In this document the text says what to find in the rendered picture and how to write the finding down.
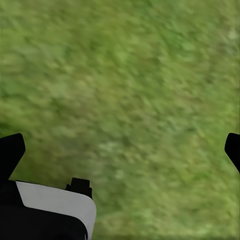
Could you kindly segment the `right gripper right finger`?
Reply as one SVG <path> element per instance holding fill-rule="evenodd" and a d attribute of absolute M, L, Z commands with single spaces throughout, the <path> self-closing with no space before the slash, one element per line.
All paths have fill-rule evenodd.
<path fill-rule="evenodd" d="M 229 133 L 224 150 L 240 172 L 240 135 Z"/>

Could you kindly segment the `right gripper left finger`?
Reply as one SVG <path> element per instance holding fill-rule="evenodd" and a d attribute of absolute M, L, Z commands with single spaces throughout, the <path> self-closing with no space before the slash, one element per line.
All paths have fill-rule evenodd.
<path fill-rule="evenodd" d="M 0 138 L 0 192 L 26 152 L 21 133 Z"/>

